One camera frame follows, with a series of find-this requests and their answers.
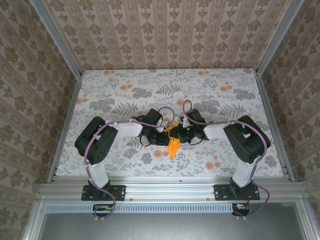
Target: wallpaper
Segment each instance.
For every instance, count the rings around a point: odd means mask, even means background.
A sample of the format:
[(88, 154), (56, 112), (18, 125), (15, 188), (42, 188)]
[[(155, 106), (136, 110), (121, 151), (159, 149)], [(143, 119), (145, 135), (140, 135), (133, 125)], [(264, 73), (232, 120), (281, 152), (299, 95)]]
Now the wallpaper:
[(256, 68), (289, 0), (44, 0), (84, 70)]
[(46, 182), (74, 77), (31, 4), (0, 0), (0, 239), (22, 236)]
[[(105, 121), (128, 120), (146, 115), (151, 108), (158, 110), (167, 106), (175, 112), (174, 122), (182, 123), (182, 105), (186, 99), (192, 101), (207, 123), (250, 116), (271, 141), (254, 175), (283, 176), (254, 71), (243, 68), (85, 71), (56, 175), (87, 175), (84, 158), (75, 148), (75, 141), (93, 117), (100, 116)], [(172, 120), (170, 110), (163, 109), (160, 113), (164, 122)], [(196, 137), (192, 143), (199, 143), (199, 139)], [(104, 161), (107, 174), (230, 177), (239, 161), (225, 134), (217, 134), (215, 139), (197, 145), (184, 143), (173, 159), (167, 146), (143, 145), (148, 143), (141, 144), (139, 137), (114, 141)]]
[(263, 80), (298, 181), (320, 219), (320, 1), (305, 0)]

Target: gray leaf pattern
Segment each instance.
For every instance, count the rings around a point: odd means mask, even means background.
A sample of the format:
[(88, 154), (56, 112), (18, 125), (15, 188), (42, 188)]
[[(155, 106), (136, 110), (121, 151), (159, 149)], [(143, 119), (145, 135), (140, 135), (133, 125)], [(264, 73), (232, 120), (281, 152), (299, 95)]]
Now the gray leaf pattern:
[[(257, 93), (252, 69), (86, 71), (56, 174), (86, 175), (83, 157), (74, 144), (93, 117), (100, 116), (106, 121), (127, 120), (145, 115), (151, 108), (158, 110), (168, 106), (176, 113), (174, 121), (178, 123), (186, 99), (192, 101), (193, 107), (207, 122), (249, 115), (271, 139), (267, 117)], [(172, 118), (167, 109), (162, 109), (161, 114), (164, 121)], [(39, 119), (39, 124), (43, 126), (44, 121)], [(11, 136), (7, 128), (2, 130), (1, 136), (6, 141), (15, 141), (16, 137)], [(46, 155), (41, 159), (49, 162)], [(139, 137), (132, 136), (113, 143), (105, 159), (105, 169), (110, 176), (231, 176), (238, 160), (227, 139), (203, 141), (196, 146), (182, 144), (171, 160), (166, 146), (146, 147), (140, 143)], [(267, 157), (259, 163), (256, 176), (281, 174), (277, 152), (272, 145)]]

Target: purple cable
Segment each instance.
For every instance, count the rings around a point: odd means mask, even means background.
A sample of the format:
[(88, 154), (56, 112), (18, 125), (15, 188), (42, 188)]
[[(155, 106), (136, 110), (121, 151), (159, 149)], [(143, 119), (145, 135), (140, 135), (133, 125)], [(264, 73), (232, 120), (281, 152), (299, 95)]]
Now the purple cable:
[[(93, 180), (93, 178), (92, 178), (92, 175), (91, 175), (91, 173), (90, 173), (90, 171), (89, 171), (89, 167), (88, 167), (90, 163), (89, 163), (89, 161), (88, 161), (88, 159), (87, 159), (87, 158), (88, 158), (88, 152), (89, 152), (90, 147), (92, 146), (92, 143), (94, 142), (94, 140), (96, 139), (96, 137), (101, 133), (101, 131), (102, 131), (103, 129), (105, 129), (105, 128), (108, 127), (109, 125), (113, 125), (113, 124), (135, 123), (135, 124), (142, 124), (142, 125), (145, 125), (145, 126), (148, 126), (148, 127), (153, 127), (153, 128), (167, 128), (167, 127), (169, 127), (169, 126), (174, 122), (174, 120), (175, 120), (175, 117), (176, 117), (175, 111), (174, 111), (171, 107), (168, 107), (168, 106), (163, 106), (163, 107), (161, 107), (161, 108), (159, 109), (159, 111), (162, 110), (162, 109), (169, 109), (169, 110), (172, 112), (172, 115), (173, 115), (173, 116), (172, 116), (172, 120), (171, 120), (170, 122), (168, 122), (167, 124), (165, 124), (165, 125), (152, 125), (152, 124), (148, 124), (148, 123), (140, 122), (140, 121), (136, 121), (136, 120), (121, 120), (121, 121), (117, 121), (117, 122), (115, 122), (115, 121), (106, 122), (106, 123), (105, 123), (102, 127), (100, 127), (100, 128), (98, 129), (98, 131), (93, 135), (93, 137), (91, 138), (88, 146), (86, 147), (83, 158), (84, 158), (84, 163), (85, 163), (85, 170), (86, 170), (86, 173), (87, 173), (88, 176), (89, 176), (89, 181), (90, 181), (90, 183), (91, 183), (96, 189), (98, 189), (98, 190), (106, 193), (108, 196), (110, 196), (110, 197), (112, 198), (112, 201), (113, 201), (113, 208), (110, 210), (110, 212), (109, 212), (106, 216), (104, 216), (104, 218), (108, 218), (108, 217), (112, 214), (112, 212), (115, 210), (115, 207), (116, 207), (116, 199), (115, 199), (115, 197), (114, 197), (110, 192), (108, 192), (108, 191), (102, 189), (101, 187), (99, 187), (99, 186), (94, 182), (94, 180)], [(99, 208), (99, 207), (97, 207), (97, 208), (94, 210), (94, 213), (93, 213), (96, 218), (98, 217), (98, 216), (97, 216), (97, 209), (98, 209), (98, 208)]]
[(185, 105), (186, 105), (186, 103), (190, 103), (190, 109), (192, 109), (192, 102), (191, 102), (189, 99), (185, 100), (184, 103), (183, 103), (183, 105), (182, 105), (183, 114), (186, 116), (186, 118), (187, 118), (189, 121), (191, 121), (191, 122), (193, 122), (193, 123), (195, 123), (195, 124), (206, 125), (206, 126), (208, 126), (208, 125), (215, 125), (215, 124), (232, 124), (232, 123), (241, 124), (241, 125), (244, 125), (244, 126), (250, 128), (252, 131), (254, 131), (254, 132), (259, 136), (259, 138), (262, 140), (262, 143), (263, 143), (263, 146), (264, 146), (264, 151), (263, 151), (263, 154), (256, 160), (256, 162), (255, 162), (255, 164), (254, 164), (254, 166), (253, 166), (252, 172), (251, 172), (251, 174), (250, 174), (250, 180), (251, 180), (251, 182), (252, 182), (254, 185), (256, 185), (258, 188), (261, 188), (262, 190), (264, 190), (264, 191), (266, 192), (266, 194), (267, 194), (267, 197), (266, 197), (264, 203), (262, 204), (262, 206), (261, 206), (257, 211), (255, 211), (254, 213), (249, 214), (249, 215), (247, 215), (247, 216), (245, 216), (245, 217), (254, 216), (254, 215), (257, 214), (258, 212), (260, 212), (261, 209), (263, 209), (263, 208), (265, 207), (265, 205), (267, 204), (267, 202), (269, 201), (269, 198), (270, 198), (270, 193), (269, 193), (269, 191), (268, 191), (267, 189), (265, 189), (264, 187), (258, 185), (258, 184), (254, 181), (254, 179), (253, 179), (253, 176), (254, 176), (255, 171), (256, 171), (256, 169), (257, 169), (258, 163), (264, 158), (264, 156), (265, 156), (266, 153), (267, 153), (268, 147), (267, 147), (267, 142), (266, 142), (266, 140), (264, 139), (264, 137), (261, 135), (261, 133), (260, 133), (257, 129), (255, 129), (253, 126), (251, 126), (251, 125), (249, 125), (249, 124), (247, 124), (247, 123), (245, 123), (245, 122), (242, 122), (242, 121), (238, 121), (238, 120), (228, 120), (228, 121), (216, 121), (216, 122), (209, 122), (209, 123), (203, 123), (203, 122), (195, 121), (195, 120), (193, 120), (192, 118), (190, 118), (190, 117), (187, 115), (187, 113), (186, 113), (186, 111), (185, 111)]

